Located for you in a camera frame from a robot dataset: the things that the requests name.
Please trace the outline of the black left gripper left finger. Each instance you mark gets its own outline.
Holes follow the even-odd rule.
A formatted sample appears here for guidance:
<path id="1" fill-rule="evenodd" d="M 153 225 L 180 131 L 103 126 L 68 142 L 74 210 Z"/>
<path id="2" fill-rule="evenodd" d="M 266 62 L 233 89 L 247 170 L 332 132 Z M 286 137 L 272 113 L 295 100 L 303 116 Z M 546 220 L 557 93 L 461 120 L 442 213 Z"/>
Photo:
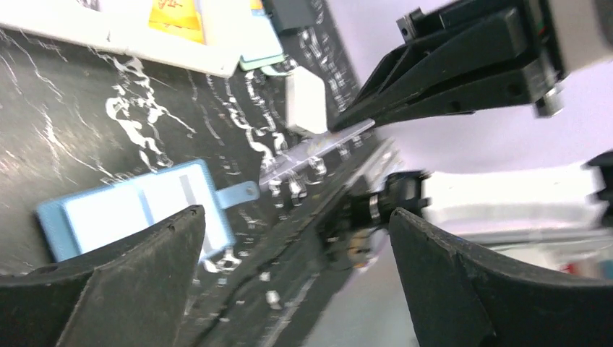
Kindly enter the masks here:
<path id="1" fill-rule="evenodd" d="M 1 277 L 3 346 L 174 346 L 205 235 L 192 205 L 70 260 Z"/>

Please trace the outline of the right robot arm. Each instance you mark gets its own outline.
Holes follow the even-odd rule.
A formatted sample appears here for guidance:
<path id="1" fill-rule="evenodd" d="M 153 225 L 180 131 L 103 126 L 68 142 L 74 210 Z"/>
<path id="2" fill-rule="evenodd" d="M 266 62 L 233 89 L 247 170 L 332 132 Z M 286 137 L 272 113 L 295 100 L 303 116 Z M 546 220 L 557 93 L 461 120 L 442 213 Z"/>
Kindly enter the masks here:
<path id="1" fill-rule="evenodd" d="M 578 33 L 590 56 L 575 59 L 562 42 L 555 1 L 456 1 L 401 22 L 404 42 L 385 55 L 357 99 L 329 122 L 330 130 L 361 121 L 460 116 L 532 105 L 540 117 L 561 111 L 560 83 L 609 53 L 598 7 L 576 4 L 586 25 Z M 600 224 L 612 203 L 612 155 L 554 168 L 484 174 L 435 173 L 421 182 L 421 209 L 433 224 L 492 223 L 505 242 L 548 239 L 554 231 Z"/>

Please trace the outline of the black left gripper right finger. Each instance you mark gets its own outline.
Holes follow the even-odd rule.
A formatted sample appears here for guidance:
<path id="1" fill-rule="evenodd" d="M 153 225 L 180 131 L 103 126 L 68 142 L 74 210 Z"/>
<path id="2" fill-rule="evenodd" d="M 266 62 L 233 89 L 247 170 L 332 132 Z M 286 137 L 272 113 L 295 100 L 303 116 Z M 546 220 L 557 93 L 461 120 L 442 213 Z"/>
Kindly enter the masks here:
<path id="1" fill-rule="evenodd" d="M 612 282 L 515 260 L 395 210 L 388 227 L 421 346 L 610 346 Z"/>

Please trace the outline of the clear white card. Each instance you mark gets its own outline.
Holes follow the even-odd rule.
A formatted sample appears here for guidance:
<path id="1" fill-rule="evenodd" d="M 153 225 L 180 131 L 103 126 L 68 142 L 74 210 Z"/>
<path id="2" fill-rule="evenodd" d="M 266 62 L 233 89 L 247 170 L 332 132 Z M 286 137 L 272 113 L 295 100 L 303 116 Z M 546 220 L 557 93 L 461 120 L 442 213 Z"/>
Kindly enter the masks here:
<path id="1" fill-rule="evenodd" d="M 309 159 L 322 157 L 344 144 L 351 138 L 373 127 L 374 120 L 367 119 L 336 133 L 326 132 L 308 138 L 298 145 L 282 152 L 273 162 L 261 170 L 259 186 L 265 190 L 271 181 L 282 181 L 291 171 L 300 171 L 309 164 Z"/>

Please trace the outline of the blue leather card holder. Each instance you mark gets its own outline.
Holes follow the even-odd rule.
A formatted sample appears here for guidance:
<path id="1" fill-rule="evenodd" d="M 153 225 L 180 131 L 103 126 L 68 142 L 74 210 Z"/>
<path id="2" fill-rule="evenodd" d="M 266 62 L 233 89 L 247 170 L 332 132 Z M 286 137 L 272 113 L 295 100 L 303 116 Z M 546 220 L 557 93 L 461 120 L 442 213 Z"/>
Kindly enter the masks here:
<path id="1" fill-rule="evenodd" d="M 254 181 L 217 189 L 206 162 L 193 160 L 48 200 L 36 213 L 53 256 L 64 261 L 135 234 L 190 205 L 202 205 L 206 232 L 200 259 L 205 261 L 235 243 L 226 209 L 259 196 Z"/>

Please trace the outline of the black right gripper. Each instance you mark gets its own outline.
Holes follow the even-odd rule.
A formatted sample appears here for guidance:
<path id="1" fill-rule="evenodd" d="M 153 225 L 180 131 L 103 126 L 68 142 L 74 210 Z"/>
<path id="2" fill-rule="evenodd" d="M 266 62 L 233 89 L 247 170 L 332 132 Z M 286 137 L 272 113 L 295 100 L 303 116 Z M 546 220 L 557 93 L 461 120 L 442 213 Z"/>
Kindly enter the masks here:
<path id="1" fill-rule="evenodd" d="M 566 77 L 612 58 L 612 3 L 454 1 L 406 31 L 332 131 L 528 104 L 553 116 Z"/>

